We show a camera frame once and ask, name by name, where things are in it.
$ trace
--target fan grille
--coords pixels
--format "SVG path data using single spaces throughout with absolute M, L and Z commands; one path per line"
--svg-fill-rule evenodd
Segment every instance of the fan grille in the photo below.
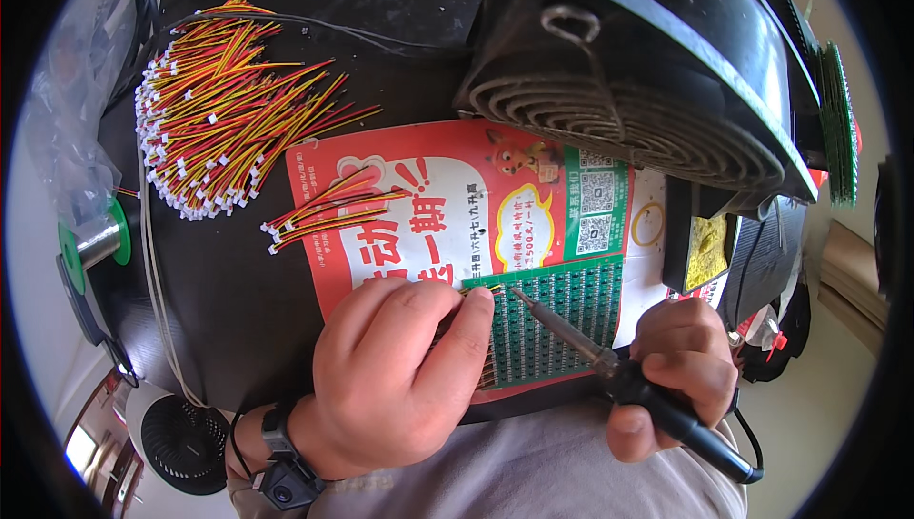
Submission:
M 155 471 L 185 493 L 207 495 L 225 487 L 229 422 L 214 409 L 198 409 L 177 396 L 156 401 L 143 417 L 143 450 Z
M 502 77 L 474 88 L 470 102 L 489 120 L 691 182 L 759 191 L 784 181 L 781 163 L 746 130 L 643 86 L 609 86 L 624 137 L 606 94 L 583 77 Z

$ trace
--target green circuit board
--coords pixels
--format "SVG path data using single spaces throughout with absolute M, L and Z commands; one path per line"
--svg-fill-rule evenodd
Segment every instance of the green circuit board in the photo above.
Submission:
M 494 366 L 481 385 L 508 388 L 589 370 L 577 351 L 534 319 L 509 287 L 546 303 L 594 342 L 611 346 L 622 284 L 622 255 L 465 280 L 464 288 L 501 285 L 492 322 Z

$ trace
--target soldering iron handle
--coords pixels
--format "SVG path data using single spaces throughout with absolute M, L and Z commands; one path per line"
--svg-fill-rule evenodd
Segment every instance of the soldering iron handle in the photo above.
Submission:
M 691 406 L 666 388 L 648 382 L 642 374 L 641 364 L 634 360 L 623 361 L 616 376 L 606 382 L 606 390 L 616 404 L 644 406 L 658 429 L 670 438 L 678 439 L 730 479 L 743 484 L 761 479 L 763 470 L 753 468 L 721 436 L 708 429 Z

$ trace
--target camera lens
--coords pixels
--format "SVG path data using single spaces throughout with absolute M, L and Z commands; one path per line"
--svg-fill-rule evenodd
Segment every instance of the camera lens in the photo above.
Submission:
M 279 486 L 273 490 L 273 497 L 280 503 L 291 502 L 291 491 L 288 487 Z

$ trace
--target hand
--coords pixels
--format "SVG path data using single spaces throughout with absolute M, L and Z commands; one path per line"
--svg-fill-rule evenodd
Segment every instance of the hand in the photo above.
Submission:
M 632 358 L 645 378 L 688 400 L 710 428 L 723 419 L 733 398 L 737 368 L 716 311 L 702 299 L 665 300 L 638 320 Z M 640 406 L 613 406 L 606 442 L 619 461 L 642 461 L 680 443 L 654 429 Z
M 428 353 L 439 322 L 454 311 Z M 343 299 L 314 350 L 314 396 L 296 409 L 311 437 L 303 442 L 323 444 L 320 453 L 312 449 L 315 469 L 340 479 L 438 451 L 482 374 L 494 311 L 486 289 L 464 298 L 433 281 L 371 280 Z

